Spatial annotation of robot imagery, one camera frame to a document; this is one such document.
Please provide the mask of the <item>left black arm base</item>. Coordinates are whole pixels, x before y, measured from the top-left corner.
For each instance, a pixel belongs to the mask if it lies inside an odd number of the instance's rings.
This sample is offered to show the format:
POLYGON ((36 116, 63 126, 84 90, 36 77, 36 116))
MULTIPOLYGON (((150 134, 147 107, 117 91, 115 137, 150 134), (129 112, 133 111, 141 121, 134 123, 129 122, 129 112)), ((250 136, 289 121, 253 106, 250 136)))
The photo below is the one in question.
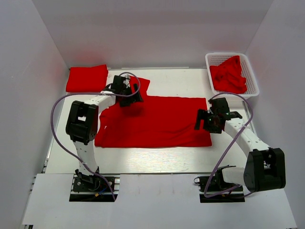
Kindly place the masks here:
POLYGON ((114 202, 119 193, 120 177, 83 175, 78 169, 73 175, 70 202, 114 202))

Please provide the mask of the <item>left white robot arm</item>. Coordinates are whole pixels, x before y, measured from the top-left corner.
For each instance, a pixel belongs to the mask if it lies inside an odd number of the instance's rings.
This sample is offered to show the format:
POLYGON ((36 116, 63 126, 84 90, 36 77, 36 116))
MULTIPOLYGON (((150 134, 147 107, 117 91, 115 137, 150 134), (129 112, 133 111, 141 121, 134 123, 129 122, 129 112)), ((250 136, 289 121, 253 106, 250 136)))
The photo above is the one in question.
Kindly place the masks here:
POLYGON ((101 184, 101 179, 95 175, 99 173, 99 167, 93 147, 98 133, 99 114, 115 104, 125 107, 142 102, 140 87, 138 77, 133 73, 123 72, 115 75, 113 82, 94 97, 71 104, 65 130, 76 148, 79 161, 76 174, 86 176, 84 184, 89 190, 96 190, 101 184))

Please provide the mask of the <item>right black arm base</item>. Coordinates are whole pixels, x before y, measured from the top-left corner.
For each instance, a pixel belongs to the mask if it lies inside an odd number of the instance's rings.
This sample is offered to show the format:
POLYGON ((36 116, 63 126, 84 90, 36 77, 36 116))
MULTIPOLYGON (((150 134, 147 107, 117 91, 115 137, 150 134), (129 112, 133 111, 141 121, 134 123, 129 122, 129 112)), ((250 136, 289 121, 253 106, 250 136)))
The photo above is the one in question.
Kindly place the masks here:
MULTIPOLYGON (((244 197, 244 190, 243 187, 238 187, 235 190, 232 190, 230 192, 225 192, 223 194, 206 198, 204 196, 204 188, 208 181, 209 176, 200 176, 196 177, 193 181, 196 185, 199 186, 199 198, 200 203, 242 203, 245 202, 244 197)), ((207 195, 211 195, 217 192, 222 191, 218 184, 215 181, 215 178, 212 179, 208 189, 207 189, 207 195)))

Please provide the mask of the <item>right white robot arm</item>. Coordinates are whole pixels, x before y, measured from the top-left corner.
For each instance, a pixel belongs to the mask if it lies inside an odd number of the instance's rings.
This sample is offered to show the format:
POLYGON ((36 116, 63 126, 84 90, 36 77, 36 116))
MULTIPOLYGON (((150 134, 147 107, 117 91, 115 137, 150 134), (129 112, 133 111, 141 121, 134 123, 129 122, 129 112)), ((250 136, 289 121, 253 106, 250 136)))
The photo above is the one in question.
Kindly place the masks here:
POLYGON ((231 111, 225 98, 212 97, 209 110, 199 109, 195 129, 212 134, 227 133, 232 141, 216 163, 204 185, 203 195, 212 198, 245 186, 250 193, 283 189, 286 186, 285 154, 264 143, 237 111, 231 111), (245 154, 245 167, 220 166, 233 144, 245 154))

